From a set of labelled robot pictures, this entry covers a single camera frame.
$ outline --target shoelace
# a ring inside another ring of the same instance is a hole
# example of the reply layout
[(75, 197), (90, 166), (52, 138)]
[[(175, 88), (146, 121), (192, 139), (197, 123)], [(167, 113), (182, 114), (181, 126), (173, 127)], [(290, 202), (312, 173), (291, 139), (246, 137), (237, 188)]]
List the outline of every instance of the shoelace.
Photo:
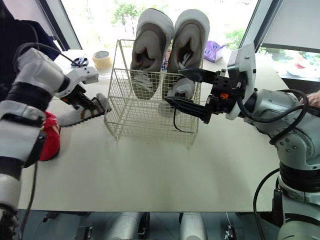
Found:
[[(191, 57), (191, 53), (188, 52), (183, 56), (183, 60), (182, 62), (178, 62), (178, 67), (179, 69), (185, 69), (185, 64), (186, 62), (189, 60), (189, 58)], [(147, 91), (153, 93), (154, 92), (154, 85), (152, 83), (152, 79), (150, 79), (150, 77), (148, 76), (147, 73), (144, 72), (138, 72), (137, 74), (134, 75), (133, 79), (132, 79), (132, 83), (134, 83), (136, 86), (140, 86), (143, 87), (144, 89), (146, 89)]]
[(179, 67), (180, 70), (186, 68), (186, 67), (185, 67), (185, 64), (186, 64), (186, 62), (189, 60), (190, 57), (191, 57), (191, 52), (188, 52), (188, 53), (186, 53), (186, 54), (183, 56), (182, 62), (178, 62), (178, 67)]
[(140, 86), (145, 88), (147, 91), (153, 93), (154, 92), (154, 85), (152, 83), (152, 79), (150, 79), (150, 77), (148, 76), (147, 73), (143, 73), (143, 72), (137, 72), (133, 79), (132, 82), (136, 85), (136, 86)]

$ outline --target tape roll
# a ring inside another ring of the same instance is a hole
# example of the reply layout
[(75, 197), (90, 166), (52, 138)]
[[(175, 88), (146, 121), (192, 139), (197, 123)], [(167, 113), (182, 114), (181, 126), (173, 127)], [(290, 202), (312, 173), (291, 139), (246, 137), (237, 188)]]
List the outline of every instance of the tape roll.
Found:
[(92, 60), (96, 70), (100, 74), (110, 73), (113, 61), (108, 51), (98, 51), (93, 54)]

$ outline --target window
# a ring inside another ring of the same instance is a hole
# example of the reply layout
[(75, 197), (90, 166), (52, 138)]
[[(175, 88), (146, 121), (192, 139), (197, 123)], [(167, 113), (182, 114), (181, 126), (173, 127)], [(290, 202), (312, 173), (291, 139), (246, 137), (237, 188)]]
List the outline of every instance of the window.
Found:
[(83, 49), (111, 51), (118, 39), (135, 39), (138, 18), (155, 8), (175, 23), (187, 9), (198, 9), (210, 20), (209, 40), (237, 49), (258, 0), (61, 0)]
[(282, 79), (320, 82), (319, 53), (268, 47), (260, 47), (258, 53), (272, 58), (273, 68)]

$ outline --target person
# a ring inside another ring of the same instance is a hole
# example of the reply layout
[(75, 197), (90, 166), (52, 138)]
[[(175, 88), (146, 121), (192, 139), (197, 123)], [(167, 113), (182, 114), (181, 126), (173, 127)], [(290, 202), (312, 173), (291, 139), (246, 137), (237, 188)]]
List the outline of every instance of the person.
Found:
[(313, 107), (320, 108), (320, 90), (312, 93), (308, 96), (309, 105)]

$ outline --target floor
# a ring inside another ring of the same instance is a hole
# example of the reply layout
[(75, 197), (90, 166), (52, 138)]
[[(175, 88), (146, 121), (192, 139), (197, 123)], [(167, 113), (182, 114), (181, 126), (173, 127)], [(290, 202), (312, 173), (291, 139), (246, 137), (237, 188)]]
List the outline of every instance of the floor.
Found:
[[(21, 221), (24, 210), (18, 211)], [(47, 211), (31, 211), (24, 230), (24, 240), (73, 240), (79, 226), (92, 227), (91, 240), (106, 239), (108, 230), (119, 213), (92, 212), (88, 216), (72, 214), (59, 214), (55, 219), (42, 220)], [(242, 227), (244, 237), (237, 240), (260, 239), (254, 215), (228, 213), (234, 226)], [(224, 240), (225, 231), (229, 223), (225, 212), (205, 212), (202, 218), (206, 227), (208, 240)], [(267, 240), (276, 240), (279, 228), (262, 220), (262, 228)], [(156, 212), (150, 214), (148, 240), (178, 240), (179, 239), (179, 214), (175, 212)]]

